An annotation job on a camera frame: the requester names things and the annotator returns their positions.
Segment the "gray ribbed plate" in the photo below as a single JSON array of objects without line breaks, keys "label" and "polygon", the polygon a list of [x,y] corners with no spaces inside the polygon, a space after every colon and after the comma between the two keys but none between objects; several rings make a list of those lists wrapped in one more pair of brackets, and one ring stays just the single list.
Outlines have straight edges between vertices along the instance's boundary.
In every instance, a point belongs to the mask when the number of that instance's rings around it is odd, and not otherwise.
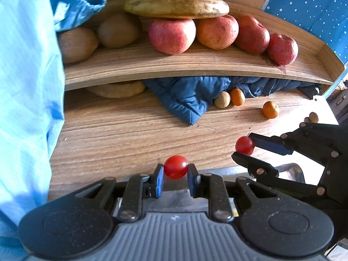
[{"label": "gray ribbed plate", "polygon": [[[102,247],[79,261],[283,261],[247,246],[229,224],[205,213],[148,213],[141,221],[121,224]],[[316,255],[296,261],[323,261]],[[43,261],[29,256],[27,261]]]}]

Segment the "light blue cloth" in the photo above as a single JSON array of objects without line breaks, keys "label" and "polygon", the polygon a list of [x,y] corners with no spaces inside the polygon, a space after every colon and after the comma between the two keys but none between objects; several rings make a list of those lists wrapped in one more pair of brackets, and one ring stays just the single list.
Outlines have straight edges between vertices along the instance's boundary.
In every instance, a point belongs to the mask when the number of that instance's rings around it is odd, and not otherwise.
[{"label": "light blue cloth", "polygon": [[64,71],[50,0],[0,0],[0,17],[0,260],[17,261],[17,225],[47,201]]},{"label": "light blue cloth", "polygon": [[348,62],[348,0],[269,0],[265,11],[317,36]]}]

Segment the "blue polka dot wall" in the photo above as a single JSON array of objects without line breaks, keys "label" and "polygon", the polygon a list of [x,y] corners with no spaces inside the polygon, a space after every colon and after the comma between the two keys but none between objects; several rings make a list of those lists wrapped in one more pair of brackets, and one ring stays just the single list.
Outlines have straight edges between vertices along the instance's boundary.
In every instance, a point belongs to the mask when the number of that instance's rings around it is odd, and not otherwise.
[{"label": "blue polka dot wall", "polygon": [[317,36],[348,62],[348,0],[269,0],[265,11]]}]

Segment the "blue puffer jacket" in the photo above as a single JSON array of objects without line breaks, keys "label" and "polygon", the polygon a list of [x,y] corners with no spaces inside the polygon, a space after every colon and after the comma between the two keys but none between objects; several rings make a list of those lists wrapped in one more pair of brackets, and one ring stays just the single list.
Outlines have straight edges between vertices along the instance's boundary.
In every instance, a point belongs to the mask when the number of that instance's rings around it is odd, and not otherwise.
[{"label": "blue puffer jacket", "polygon": [[224,90],[239,88],[246,98],[253,98],[268,96],[278,90],[319,87],[319,84],[311,82],[249,76],[165,77],[143,82],[172,114],[191,125],[197,122],[213,104],[213,99]]}]

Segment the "blue fabric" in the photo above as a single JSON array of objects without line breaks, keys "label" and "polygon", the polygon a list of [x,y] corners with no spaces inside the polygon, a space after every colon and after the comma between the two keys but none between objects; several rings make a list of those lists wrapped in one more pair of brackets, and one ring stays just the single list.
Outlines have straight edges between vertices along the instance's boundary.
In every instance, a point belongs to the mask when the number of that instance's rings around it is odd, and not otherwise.
[{"label": "blue fabric", "polygon": [[265,11],[319,37],[348,62],[348,0],[269,0]]},{"label": "blue fabric", "polygon": [[163,105],[187,124],[197,120],[221,91],[239,88],[246,98],[315,85],[310,82],[249,76],[188,76],[143,80]]},{"label": "blue fabric", "polygon": [[23,215],[46,203],[64,71],[50,0],[0,0],[0,260],[21,260]]},{"label": "blue fabric", "polygon": [[78,27],[105,7],[107,0],[51,0],[56,31]]}]

